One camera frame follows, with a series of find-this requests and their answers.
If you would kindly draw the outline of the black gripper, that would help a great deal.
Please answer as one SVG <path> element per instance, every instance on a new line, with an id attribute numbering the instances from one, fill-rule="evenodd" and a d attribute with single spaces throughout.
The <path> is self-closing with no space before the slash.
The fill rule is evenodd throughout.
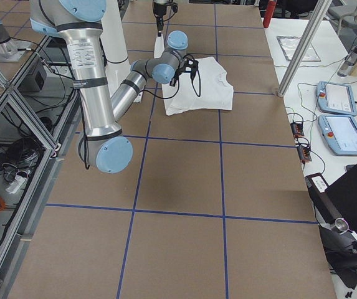
<path id="1" fill-rule="evenodd" d="M 170 7 L 173 14 L 169 18 L 165 19 L 167 14 L 167 8 Z M 175 1 L 153 1 L 152 2 L 153 15 L 156 19 L 157 35 L 161 37 L 163 35 L 164 23 L 170 20 L 178 12 L 178 3 Z"/>
<path id="2" fill-rule="evenodd" d="M 174 77 L 171 79 L 169 85 L 175 87 L 178 78 L 183 74 L 189 74 L 191 80 L 194 80 L 199 70 L 199 62 L 196 59 L 187 59 L 184 61 L 182 67 L 178 68 L 175 72 Z"/>

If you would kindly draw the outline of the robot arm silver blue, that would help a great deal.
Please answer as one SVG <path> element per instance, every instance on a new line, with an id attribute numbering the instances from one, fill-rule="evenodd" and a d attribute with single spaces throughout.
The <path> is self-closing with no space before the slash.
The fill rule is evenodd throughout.
<path id="1" fill-rule="evenodd" d="M 189 67 L 188 37 L 173 31 L 159 58 L 137 60 L 114 93 L 110 93 L 104 51 L 123 44 L 124 38 L 104 42 L 101 37 L 122 34 L 118 4 L 114 1 L 30 1 L 34 31 L 60 37 L 67 44 L 73 88 L 80 94 L 83 138 L 78 154 L 86 167 L 104 173 L 125 169 L 133 156 L 130 141 L 122 135 L 119 119 L 128 111 L 148 80 L 173 84 Z"/>
<path id="2" fill-rule="evenodd" d="M 170 8 L 171 15 L 167 18 L 167 9 Z M 178 12 L 178 3 L 173 0 L 152 1 L 153 15 L 156 19 L 157 36 L 161 37 L 165 22 L 169 21 Z"/>

